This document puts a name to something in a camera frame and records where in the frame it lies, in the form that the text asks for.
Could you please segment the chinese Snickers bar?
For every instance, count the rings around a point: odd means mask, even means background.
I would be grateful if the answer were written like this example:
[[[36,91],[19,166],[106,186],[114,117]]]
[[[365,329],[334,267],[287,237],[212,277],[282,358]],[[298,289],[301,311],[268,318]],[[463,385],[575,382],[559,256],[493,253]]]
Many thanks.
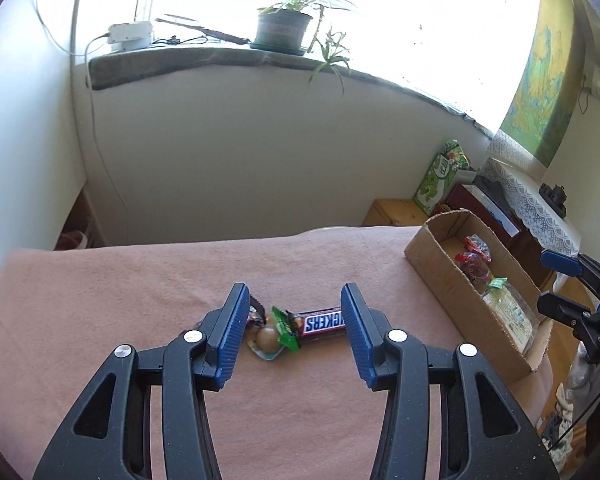
[[[260,301],[251,297],[249,300],[249,313],[247,318],[247,326],[263,327],[266,325],[266,311]]]

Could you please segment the packaged sliced bread loaf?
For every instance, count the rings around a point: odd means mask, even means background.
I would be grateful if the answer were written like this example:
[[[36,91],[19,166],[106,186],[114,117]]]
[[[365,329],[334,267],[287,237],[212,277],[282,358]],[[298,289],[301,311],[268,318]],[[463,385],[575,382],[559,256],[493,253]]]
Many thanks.
[[[539,325],[527,301],[509,283],[500,288],[489,287],[481,298],[506,328],[517,350],[525,356],[535,340]]]

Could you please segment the blue Snickers bar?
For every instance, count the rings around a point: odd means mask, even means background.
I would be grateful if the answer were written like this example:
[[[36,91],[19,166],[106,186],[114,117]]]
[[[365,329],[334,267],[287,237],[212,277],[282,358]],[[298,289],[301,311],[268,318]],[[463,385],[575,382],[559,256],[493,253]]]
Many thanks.
[[[346,331],[340,307],[306,312],[287,311],[286,318],[300,346],[310,341],[339,336]]]

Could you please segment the green small snack packet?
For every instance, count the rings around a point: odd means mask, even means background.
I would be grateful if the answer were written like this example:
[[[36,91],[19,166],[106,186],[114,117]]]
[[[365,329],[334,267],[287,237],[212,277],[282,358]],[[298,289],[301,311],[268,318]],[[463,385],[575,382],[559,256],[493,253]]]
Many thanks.
[[[292,352],[299,351],[300,342],[298,328],[294,324],[294,316],[288,311],[280,310],[278,307],[272,307],[271,311],[278,331],[279,344]]]

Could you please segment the red clear bag brown pastry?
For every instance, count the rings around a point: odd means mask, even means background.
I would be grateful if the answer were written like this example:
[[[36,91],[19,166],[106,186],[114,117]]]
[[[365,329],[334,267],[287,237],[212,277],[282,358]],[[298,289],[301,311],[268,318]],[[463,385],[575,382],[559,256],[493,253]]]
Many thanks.
[[[493,274],[482,255],[476,252],[462,252],[454,257],[455,264],[472,281],[488,284]]]

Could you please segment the green jelly candy clear wrapper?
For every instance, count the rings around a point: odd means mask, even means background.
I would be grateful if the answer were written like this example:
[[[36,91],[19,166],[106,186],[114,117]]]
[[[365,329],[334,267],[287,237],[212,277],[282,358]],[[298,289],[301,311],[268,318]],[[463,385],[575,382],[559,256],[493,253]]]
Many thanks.
[[[486,288],[489,292],[492,290],[502,290],[506,289],[508,279],[505,276],[494,276],[490,281],[486,283]]]

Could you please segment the white lace tablecloth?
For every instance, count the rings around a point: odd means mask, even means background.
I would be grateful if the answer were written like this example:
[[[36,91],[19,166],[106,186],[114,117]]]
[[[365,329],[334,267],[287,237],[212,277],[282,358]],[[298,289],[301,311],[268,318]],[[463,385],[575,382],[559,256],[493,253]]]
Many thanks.
[[[518,168],[488,158],[480,174],[498,182],[509,207],[544,249],[568,257],[577,255],[581,235],[567,219],[562,219],[540,195],[540,184]]]

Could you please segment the dark teapot ornament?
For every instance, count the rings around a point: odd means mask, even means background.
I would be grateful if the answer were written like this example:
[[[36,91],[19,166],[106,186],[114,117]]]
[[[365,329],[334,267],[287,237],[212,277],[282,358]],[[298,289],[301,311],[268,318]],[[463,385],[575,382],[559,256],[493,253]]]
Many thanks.
[[[558,215],[559,218],[565,219],[567,215],[566,200],[567,195],[565,189],[561,185],[555,185],[552,188],[542,183],[539,188],[539,194],[545,203],[550,206],[550,209]]]

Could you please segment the brown cardboard box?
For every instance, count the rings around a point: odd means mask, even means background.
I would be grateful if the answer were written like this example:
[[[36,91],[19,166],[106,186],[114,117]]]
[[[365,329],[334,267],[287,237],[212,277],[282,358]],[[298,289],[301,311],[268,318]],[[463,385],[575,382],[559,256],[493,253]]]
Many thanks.
[[[506,384],[513,384],[539,369],[553,322],[537,314],[539,325],[529,349],[518,348],[504,321],[483,300],[486,285],[473,283],[454,261],[464,252],[464,238],[474,234],[490,249],[493,274],[506,278],[531,312],[538,313],[535,304],[539,289],[495,233],[468,210],[442,212],[429,218],[408,242],[405,257],[464,339],[478,347]]]

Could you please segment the dark red shoe box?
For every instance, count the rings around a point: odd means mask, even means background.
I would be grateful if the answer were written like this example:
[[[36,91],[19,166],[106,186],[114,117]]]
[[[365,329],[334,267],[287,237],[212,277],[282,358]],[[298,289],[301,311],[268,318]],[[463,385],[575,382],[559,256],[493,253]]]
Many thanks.
[[[451,209],[466,209],[488,226],[506,246],[512,246],[521,229],[505,211],[475,184],[457,183],[443,199]]]

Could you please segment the green paper bag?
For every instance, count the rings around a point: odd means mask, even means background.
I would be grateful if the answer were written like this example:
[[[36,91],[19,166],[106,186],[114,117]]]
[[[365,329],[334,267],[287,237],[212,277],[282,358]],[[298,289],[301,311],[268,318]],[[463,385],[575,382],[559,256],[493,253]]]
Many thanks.
[[[477,174],[457,140],[446,141],[432,161],[413,197],[424,214],[432,214],[457,184],[471,183]]]

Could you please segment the landscape painting scroll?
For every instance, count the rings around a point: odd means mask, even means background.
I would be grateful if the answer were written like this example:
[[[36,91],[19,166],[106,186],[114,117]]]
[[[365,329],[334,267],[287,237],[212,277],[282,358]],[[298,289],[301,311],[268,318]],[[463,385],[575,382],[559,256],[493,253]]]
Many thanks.
[[[501,130],[550,166],[581,88],[585,41],[573,0],[540,0],[528,62]]]

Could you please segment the pink tablecloth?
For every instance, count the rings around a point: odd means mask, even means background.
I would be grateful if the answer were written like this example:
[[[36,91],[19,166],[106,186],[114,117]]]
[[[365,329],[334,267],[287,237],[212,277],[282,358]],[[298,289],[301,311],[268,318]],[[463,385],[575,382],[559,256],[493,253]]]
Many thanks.
[[[0,455],[23,479],[554,479],[539,299],[468,212],[20,250]]]

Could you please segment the potted spider plant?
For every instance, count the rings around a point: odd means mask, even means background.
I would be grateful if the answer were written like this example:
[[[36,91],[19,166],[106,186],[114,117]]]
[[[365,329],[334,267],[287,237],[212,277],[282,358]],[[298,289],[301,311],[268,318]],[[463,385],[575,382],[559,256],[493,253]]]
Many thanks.
[[[350,0],[273,0],[258,9],[256,39],[250,47],[256,50],[303,56],[318,47],[321,61],[311,70],[309,84],[323,72],[331,72],[339,81],[344,96],[342,70],[351,73],[349,52],[343,44],[347,33],[330,28],[320,36],[327,10],[349,12]]]

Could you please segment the white power adapter box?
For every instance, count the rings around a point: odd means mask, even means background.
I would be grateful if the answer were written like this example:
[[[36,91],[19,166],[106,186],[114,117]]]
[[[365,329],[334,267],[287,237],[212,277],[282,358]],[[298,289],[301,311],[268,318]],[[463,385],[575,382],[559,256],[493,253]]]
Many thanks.
[[[150,21],[114,24],[108,28],[107,42],[112,52],[147,49],[153,41]]]

